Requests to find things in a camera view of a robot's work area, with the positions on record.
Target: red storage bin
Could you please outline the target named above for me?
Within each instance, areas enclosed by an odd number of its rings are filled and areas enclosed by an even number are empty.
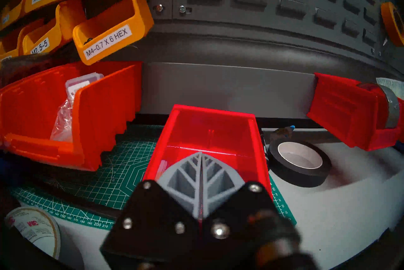
[[[272,197],[265,155],[253,114],[174,105],[149,162],[144,180],[194,153],[206,153],[235,169],[247,181],[259,181]]]
[[[349,147],[367,151],[394,146],[404,137],[404,102],[397,127],[385,129],[388,103],[380,89],[368,91],[356,80],[315,73],[317,86],[307,114]]]
[[[104,78],[80,89],[72,110],[73,142],[51,141],[65,82],[89,73]],[[0,136],[7,150],[60,167],[95,171],[141,105],[141,62],[82,62],[55,67],[0,90]]]

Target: duct tape roll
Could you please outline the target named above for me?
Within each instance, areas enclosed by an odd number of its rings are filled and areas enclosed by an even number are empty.
[[[270,169],[282,180],[301,187],[321,185],[331,160],[320,148],[304,141],[277,139],[270,143]]]
[[[15,226],[23,237],[44,253],[75,270],[84,270],[83,258],[72,239],[59,228],[55,219],[36,207],[19,207],[5,217],[8,227]]]

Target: cutting mat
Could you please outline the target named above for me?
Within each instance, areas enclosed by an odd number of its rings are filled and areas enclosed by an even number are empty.
[[[122,209],[143,179],[162,130],[162,126],[130,124],[123,135],[116,137],[117,144],[113,150],[102,155],[102,167],[88,181],[52,180],[49,183],[89,201]],[[279,214],[295,225],[296,220],[272,179],[271,188]],[[32,188],[13,188],[11,193],[20,201],[64,220],[105,230],[113,226],[113,220],[82,211],[51,195],[39,194]]]

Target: black tape roll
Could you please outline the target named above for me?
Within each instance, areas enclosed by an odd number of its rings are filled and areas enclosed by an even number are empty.
[[[305,149],[304,147],[294,145],[292,143],[297,143],[311,148],[318,155],[314,154],[308,149]],[[299,149],[303,150],[304,153],[300,155],[298,152]],[[289,162],[281,154],[299,166]],[[307,157],[305,154],[311,155],[312,159]],[[270,161],[270,169],[278,177],[286,182],[301,187],[315,187],[321,185],[331,170],[331,160],[326,153],[320,148],[304,141],[294,141],[293,139],[276,139],[270,143],[268,158]]]

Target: bolt head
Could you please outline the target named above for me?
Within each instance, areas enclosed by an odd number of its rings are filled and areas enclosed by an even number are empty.
[[[137,270],[148,270],[152,268],[154,268],[154,265],[148,262],[142,262],[140,265],[137,266]]]
[[[185,225],[182,222],[177,222],[175,224],[175,232],[177,234],[183,234],[185,232]]]
[[[230,235],[230,228],[224,223],[215,223],[212,225],[211,233],[214,238],[223,240]]]
[[[254,193],[260,193],[262,191],[262,187],[260,187],[257,184],[250,184],[250,186],[248,187],[248,189]]]
[[[162,4],[158,4],[158,5],[156,6],[156,11],[157,11],[157,12],[162,12],[163,10],[164,10],[164,7],[163,7]]]
[[[122,223],[122,226],[124,227],[124,229],[129,230],[132,227],[132,219],[125,218],[125,220]]]

